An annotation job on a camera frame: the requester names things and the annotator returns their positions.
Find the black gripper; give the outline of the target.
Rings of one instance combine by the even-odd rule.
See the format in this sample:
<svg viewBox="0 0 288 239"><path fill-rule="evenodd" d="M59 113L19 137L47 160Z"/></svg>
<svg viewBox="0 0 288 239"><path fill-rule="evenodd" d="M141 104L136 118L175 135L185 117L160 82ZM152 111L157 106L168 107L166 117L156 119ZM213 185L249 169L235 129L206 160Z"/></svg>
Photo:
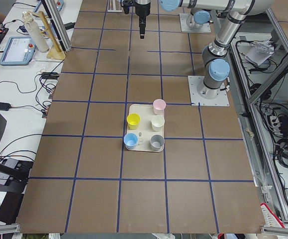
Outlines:
<svg viewBox="0 0 288 239"><path fill-rule="evenodd" d="M139 33L140 39L145 38L146 17L150 14L150 0L135 0L135 13L139 17Z"/></svg>

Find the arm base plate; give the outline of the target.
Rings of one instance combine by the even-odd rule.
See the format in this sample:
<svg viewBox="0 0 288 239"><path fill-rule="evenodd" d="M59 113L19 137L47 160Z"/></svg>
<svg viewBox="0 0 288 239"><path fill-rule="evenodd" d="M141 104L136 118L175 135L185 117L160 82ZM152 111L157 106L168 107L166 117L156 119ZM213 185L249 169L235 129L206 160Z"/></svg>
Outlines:
<svg viewBox="0 0 288 239"><path fill-rule="evenodd" d="M230 106L224 82L220 88L210 89L203 82L204 76L188 76L191 104L193 106Z"/></svg>
<svg viewBox="0 0 288 239"><path fill-rule="evenodd" d="M200 33L210 34L211 29L209 23L198 24L194 21L190 13L180 13L181 32L183 33Z"/></svg>

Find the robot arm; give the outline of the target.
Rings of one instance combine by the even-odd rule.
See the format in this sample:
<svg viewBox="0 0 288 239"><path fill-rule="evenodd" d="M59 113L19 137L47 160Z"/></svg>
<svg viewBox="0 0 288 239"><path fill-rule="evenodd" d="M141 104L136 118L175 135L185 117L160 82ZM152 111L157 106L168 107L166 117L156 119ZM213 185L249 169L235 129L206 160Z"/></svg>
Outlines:
<svg viewBox="0 0 288 239"><path fill-rule="evenodd" d="M207 10L192 8L186 20L186 24L190 28L200 28L210 21L210 13Z"/></svg>
<svg viewBox="0 0 288 239"><path fill-rule="evenodd" d="M160 5L165 11L174 11L179 7L191 10L210 9L227 11L228 15L215 39L205 47L202 58L206 75L197 86L200 96L214 99L219 94L223 82L228 78L230 65L225 61L227 49L244 23L246 16L256 15L267 10L273 0L161 0Z"/></svg>

